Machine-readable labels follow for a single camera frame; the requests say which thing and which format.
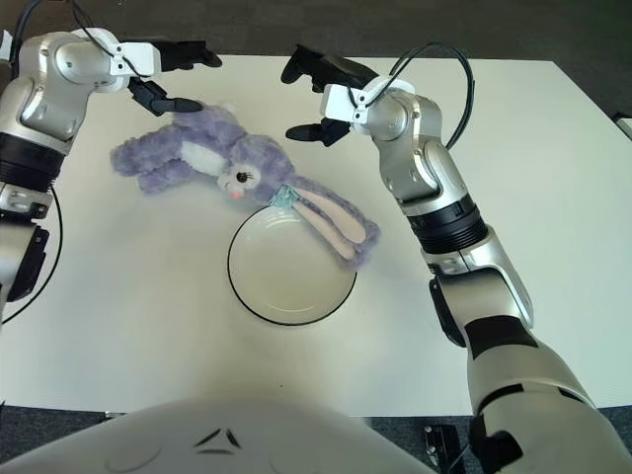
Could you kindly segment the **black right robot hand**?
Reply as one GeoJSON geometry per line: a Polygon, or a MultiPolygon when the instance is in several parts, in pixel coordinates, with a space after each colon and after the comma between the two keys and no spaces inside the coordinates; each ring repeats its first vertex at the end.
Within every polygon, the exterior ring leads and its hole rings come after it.
{"type": "MultiPolygon", "coordinates": [[[[311,78],[312,91],[322,94],[328,84],[363,89],[377,73],[372,69],[338,55],[324,54],[308,46],[298,44],[284,66],[280,80],[292,84],[302,75],[311,78]]],[[[301,142],[321,142],[329,147],[351,131],[351,124],[331,118],[318,123],[297,125],[285,132],[285,137],[301,142]]]]}

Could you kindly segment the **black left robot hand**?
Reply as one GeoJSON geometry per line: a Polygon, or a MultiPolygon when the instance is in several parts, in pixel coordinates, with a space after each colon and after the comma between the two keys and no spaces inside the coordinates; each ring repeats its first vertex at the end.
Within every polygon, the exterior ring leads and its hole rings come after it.
{"type": "MultiPolygon", "coordinates": [[[[219,56],[206,47],[204,40],[154,40],[152,45],[160,53],[162,72],[193,70],[196,64],[210,68],[222,66],[219,56]]],[[[132,77],[127,89],[132,99],[155,117],[166,113],[195,113],[203,109],[201,102],[193,99],[169,98],[167,92],[154,81],[132,77]]]]}

